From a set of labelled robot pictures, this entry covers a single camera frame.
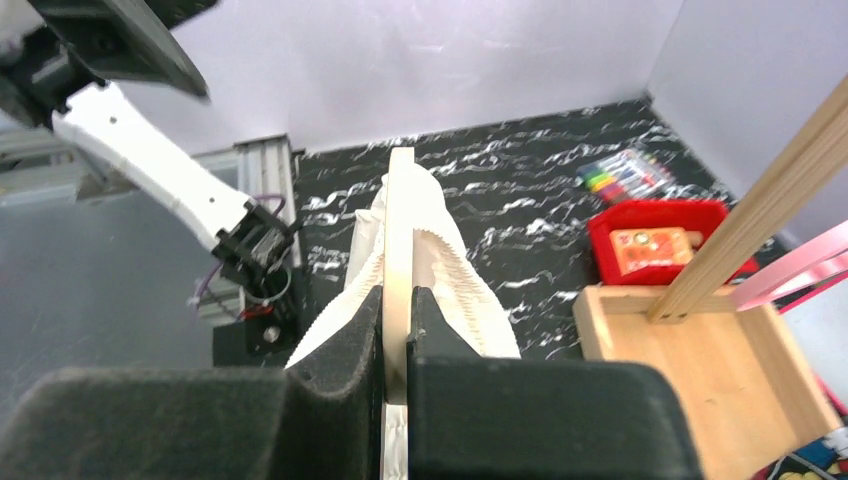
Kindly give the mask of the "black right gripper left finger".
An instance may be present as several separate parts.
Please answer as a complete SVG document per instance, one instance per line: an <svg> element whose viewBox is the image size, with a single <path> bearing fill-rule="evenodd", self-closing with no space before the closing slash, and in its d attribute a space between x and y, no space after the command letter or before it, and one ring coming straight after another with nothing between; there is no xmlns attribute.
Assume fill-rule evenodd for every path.
<svg viewBox="0 0 848 480"><path fill-rule="evenodd" d="M5 479L376 479L382 291L299 363L64 369L1 437Z"/></svg>

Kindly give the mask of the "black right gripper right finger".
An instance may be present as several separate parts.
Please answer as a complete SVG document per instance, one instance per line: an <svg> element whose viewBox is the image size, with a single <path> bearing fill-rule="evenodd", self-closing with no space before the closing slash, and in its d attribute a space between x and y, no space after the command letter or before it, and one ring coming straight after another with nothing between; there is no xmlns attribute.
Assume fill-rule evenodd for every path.
<svg viewBox="0 0 848 480"><path fill-rule="evenodd" d="M413 479L699 479L666 378L638 363L478 355L433 292L412 294Z"/></svg>

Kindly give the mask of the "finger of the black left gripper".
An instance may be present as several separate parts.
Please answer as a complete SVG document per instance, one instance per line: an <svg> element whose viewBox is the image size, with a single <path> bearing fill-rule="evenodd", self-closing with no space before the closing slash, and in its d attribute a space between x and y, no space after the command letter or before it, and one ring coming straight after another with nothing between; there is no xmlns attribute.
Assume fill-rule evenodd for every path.
<svg viewBox="0 0 848 480"><path fill-rule="evenodd" d="M32 1L65 51L101 80L161 83L208 97L203 75L171 30L216 0Z"/></svg>

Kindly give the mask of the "white shorts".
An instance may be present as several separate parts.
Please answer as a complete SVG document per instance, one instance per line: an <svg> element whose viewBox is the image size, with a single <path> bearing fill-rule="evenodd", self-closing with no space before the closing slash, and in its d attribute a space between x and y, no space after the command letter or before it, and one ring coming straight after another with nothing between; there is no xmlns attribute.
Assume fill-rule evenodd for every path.
<svg viewBox="0 0 848 480"><path fill-rule="evenodd" d="M319 314L295 348L286 369L299 363L344 327L366 295L382 291L387 174L371 206L357 214L353 252L344 289ZM413 227L413 291L431 290L459 336L480 356L519 359L509 317L495 293L467 260L458 227L449 214L438 181L415 162L406 209ZM403 405L386 401L383 374L381 473L376 479L413 479L408 466L408 392Z"/></svg>

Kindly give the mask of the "beige wooden hanger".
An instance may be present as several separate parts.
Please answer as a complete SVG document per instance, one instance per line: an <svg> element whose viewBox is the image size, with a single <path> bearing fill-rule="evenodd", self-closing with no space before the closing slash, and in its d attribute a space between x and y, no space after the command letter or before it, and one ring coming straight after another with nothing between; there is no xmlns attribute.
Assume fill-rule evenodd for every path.
<svg viewBox="0 0 848 480"><path fill-rule="evenodd" d="M415 154L412 147L392 150L386 184L383 249L382 336L386 401L407 401L406 340L411 329L413 227L410 205Z"/></svg>

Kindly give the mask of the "pink hanger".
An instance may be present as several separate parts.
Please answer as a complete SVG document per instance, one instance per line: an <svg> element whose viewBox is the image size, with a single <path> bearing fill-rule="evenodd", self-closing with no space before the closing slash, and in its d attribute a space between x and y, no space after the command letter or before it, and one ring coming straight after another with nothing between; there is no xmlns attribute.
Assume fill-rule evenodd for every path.
<svg viewBox="0 0 848 480"><path fill-rule="evenodd" d="M771 303L847 273L847 222L800 245L739 284L730 294L738 311Z"/></svg>

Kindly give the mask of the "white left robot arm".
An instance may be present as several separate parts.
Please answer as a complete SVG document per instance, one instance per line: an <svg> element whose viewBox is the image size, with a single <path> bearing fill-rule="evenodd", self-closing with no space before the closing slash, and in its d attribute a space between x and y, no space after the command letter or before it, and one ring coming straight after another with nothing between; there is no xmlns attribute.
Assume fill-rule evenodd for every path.
<svg viewBox="0 0 848 480"><path fill-rule="evenodd" d="M1 108L92 153L181 220L259 304L277 301L294 229L220 181L148 121L120 89L158 83L200 100L208 86L173 29L209 1L5 1Z"/></svg>

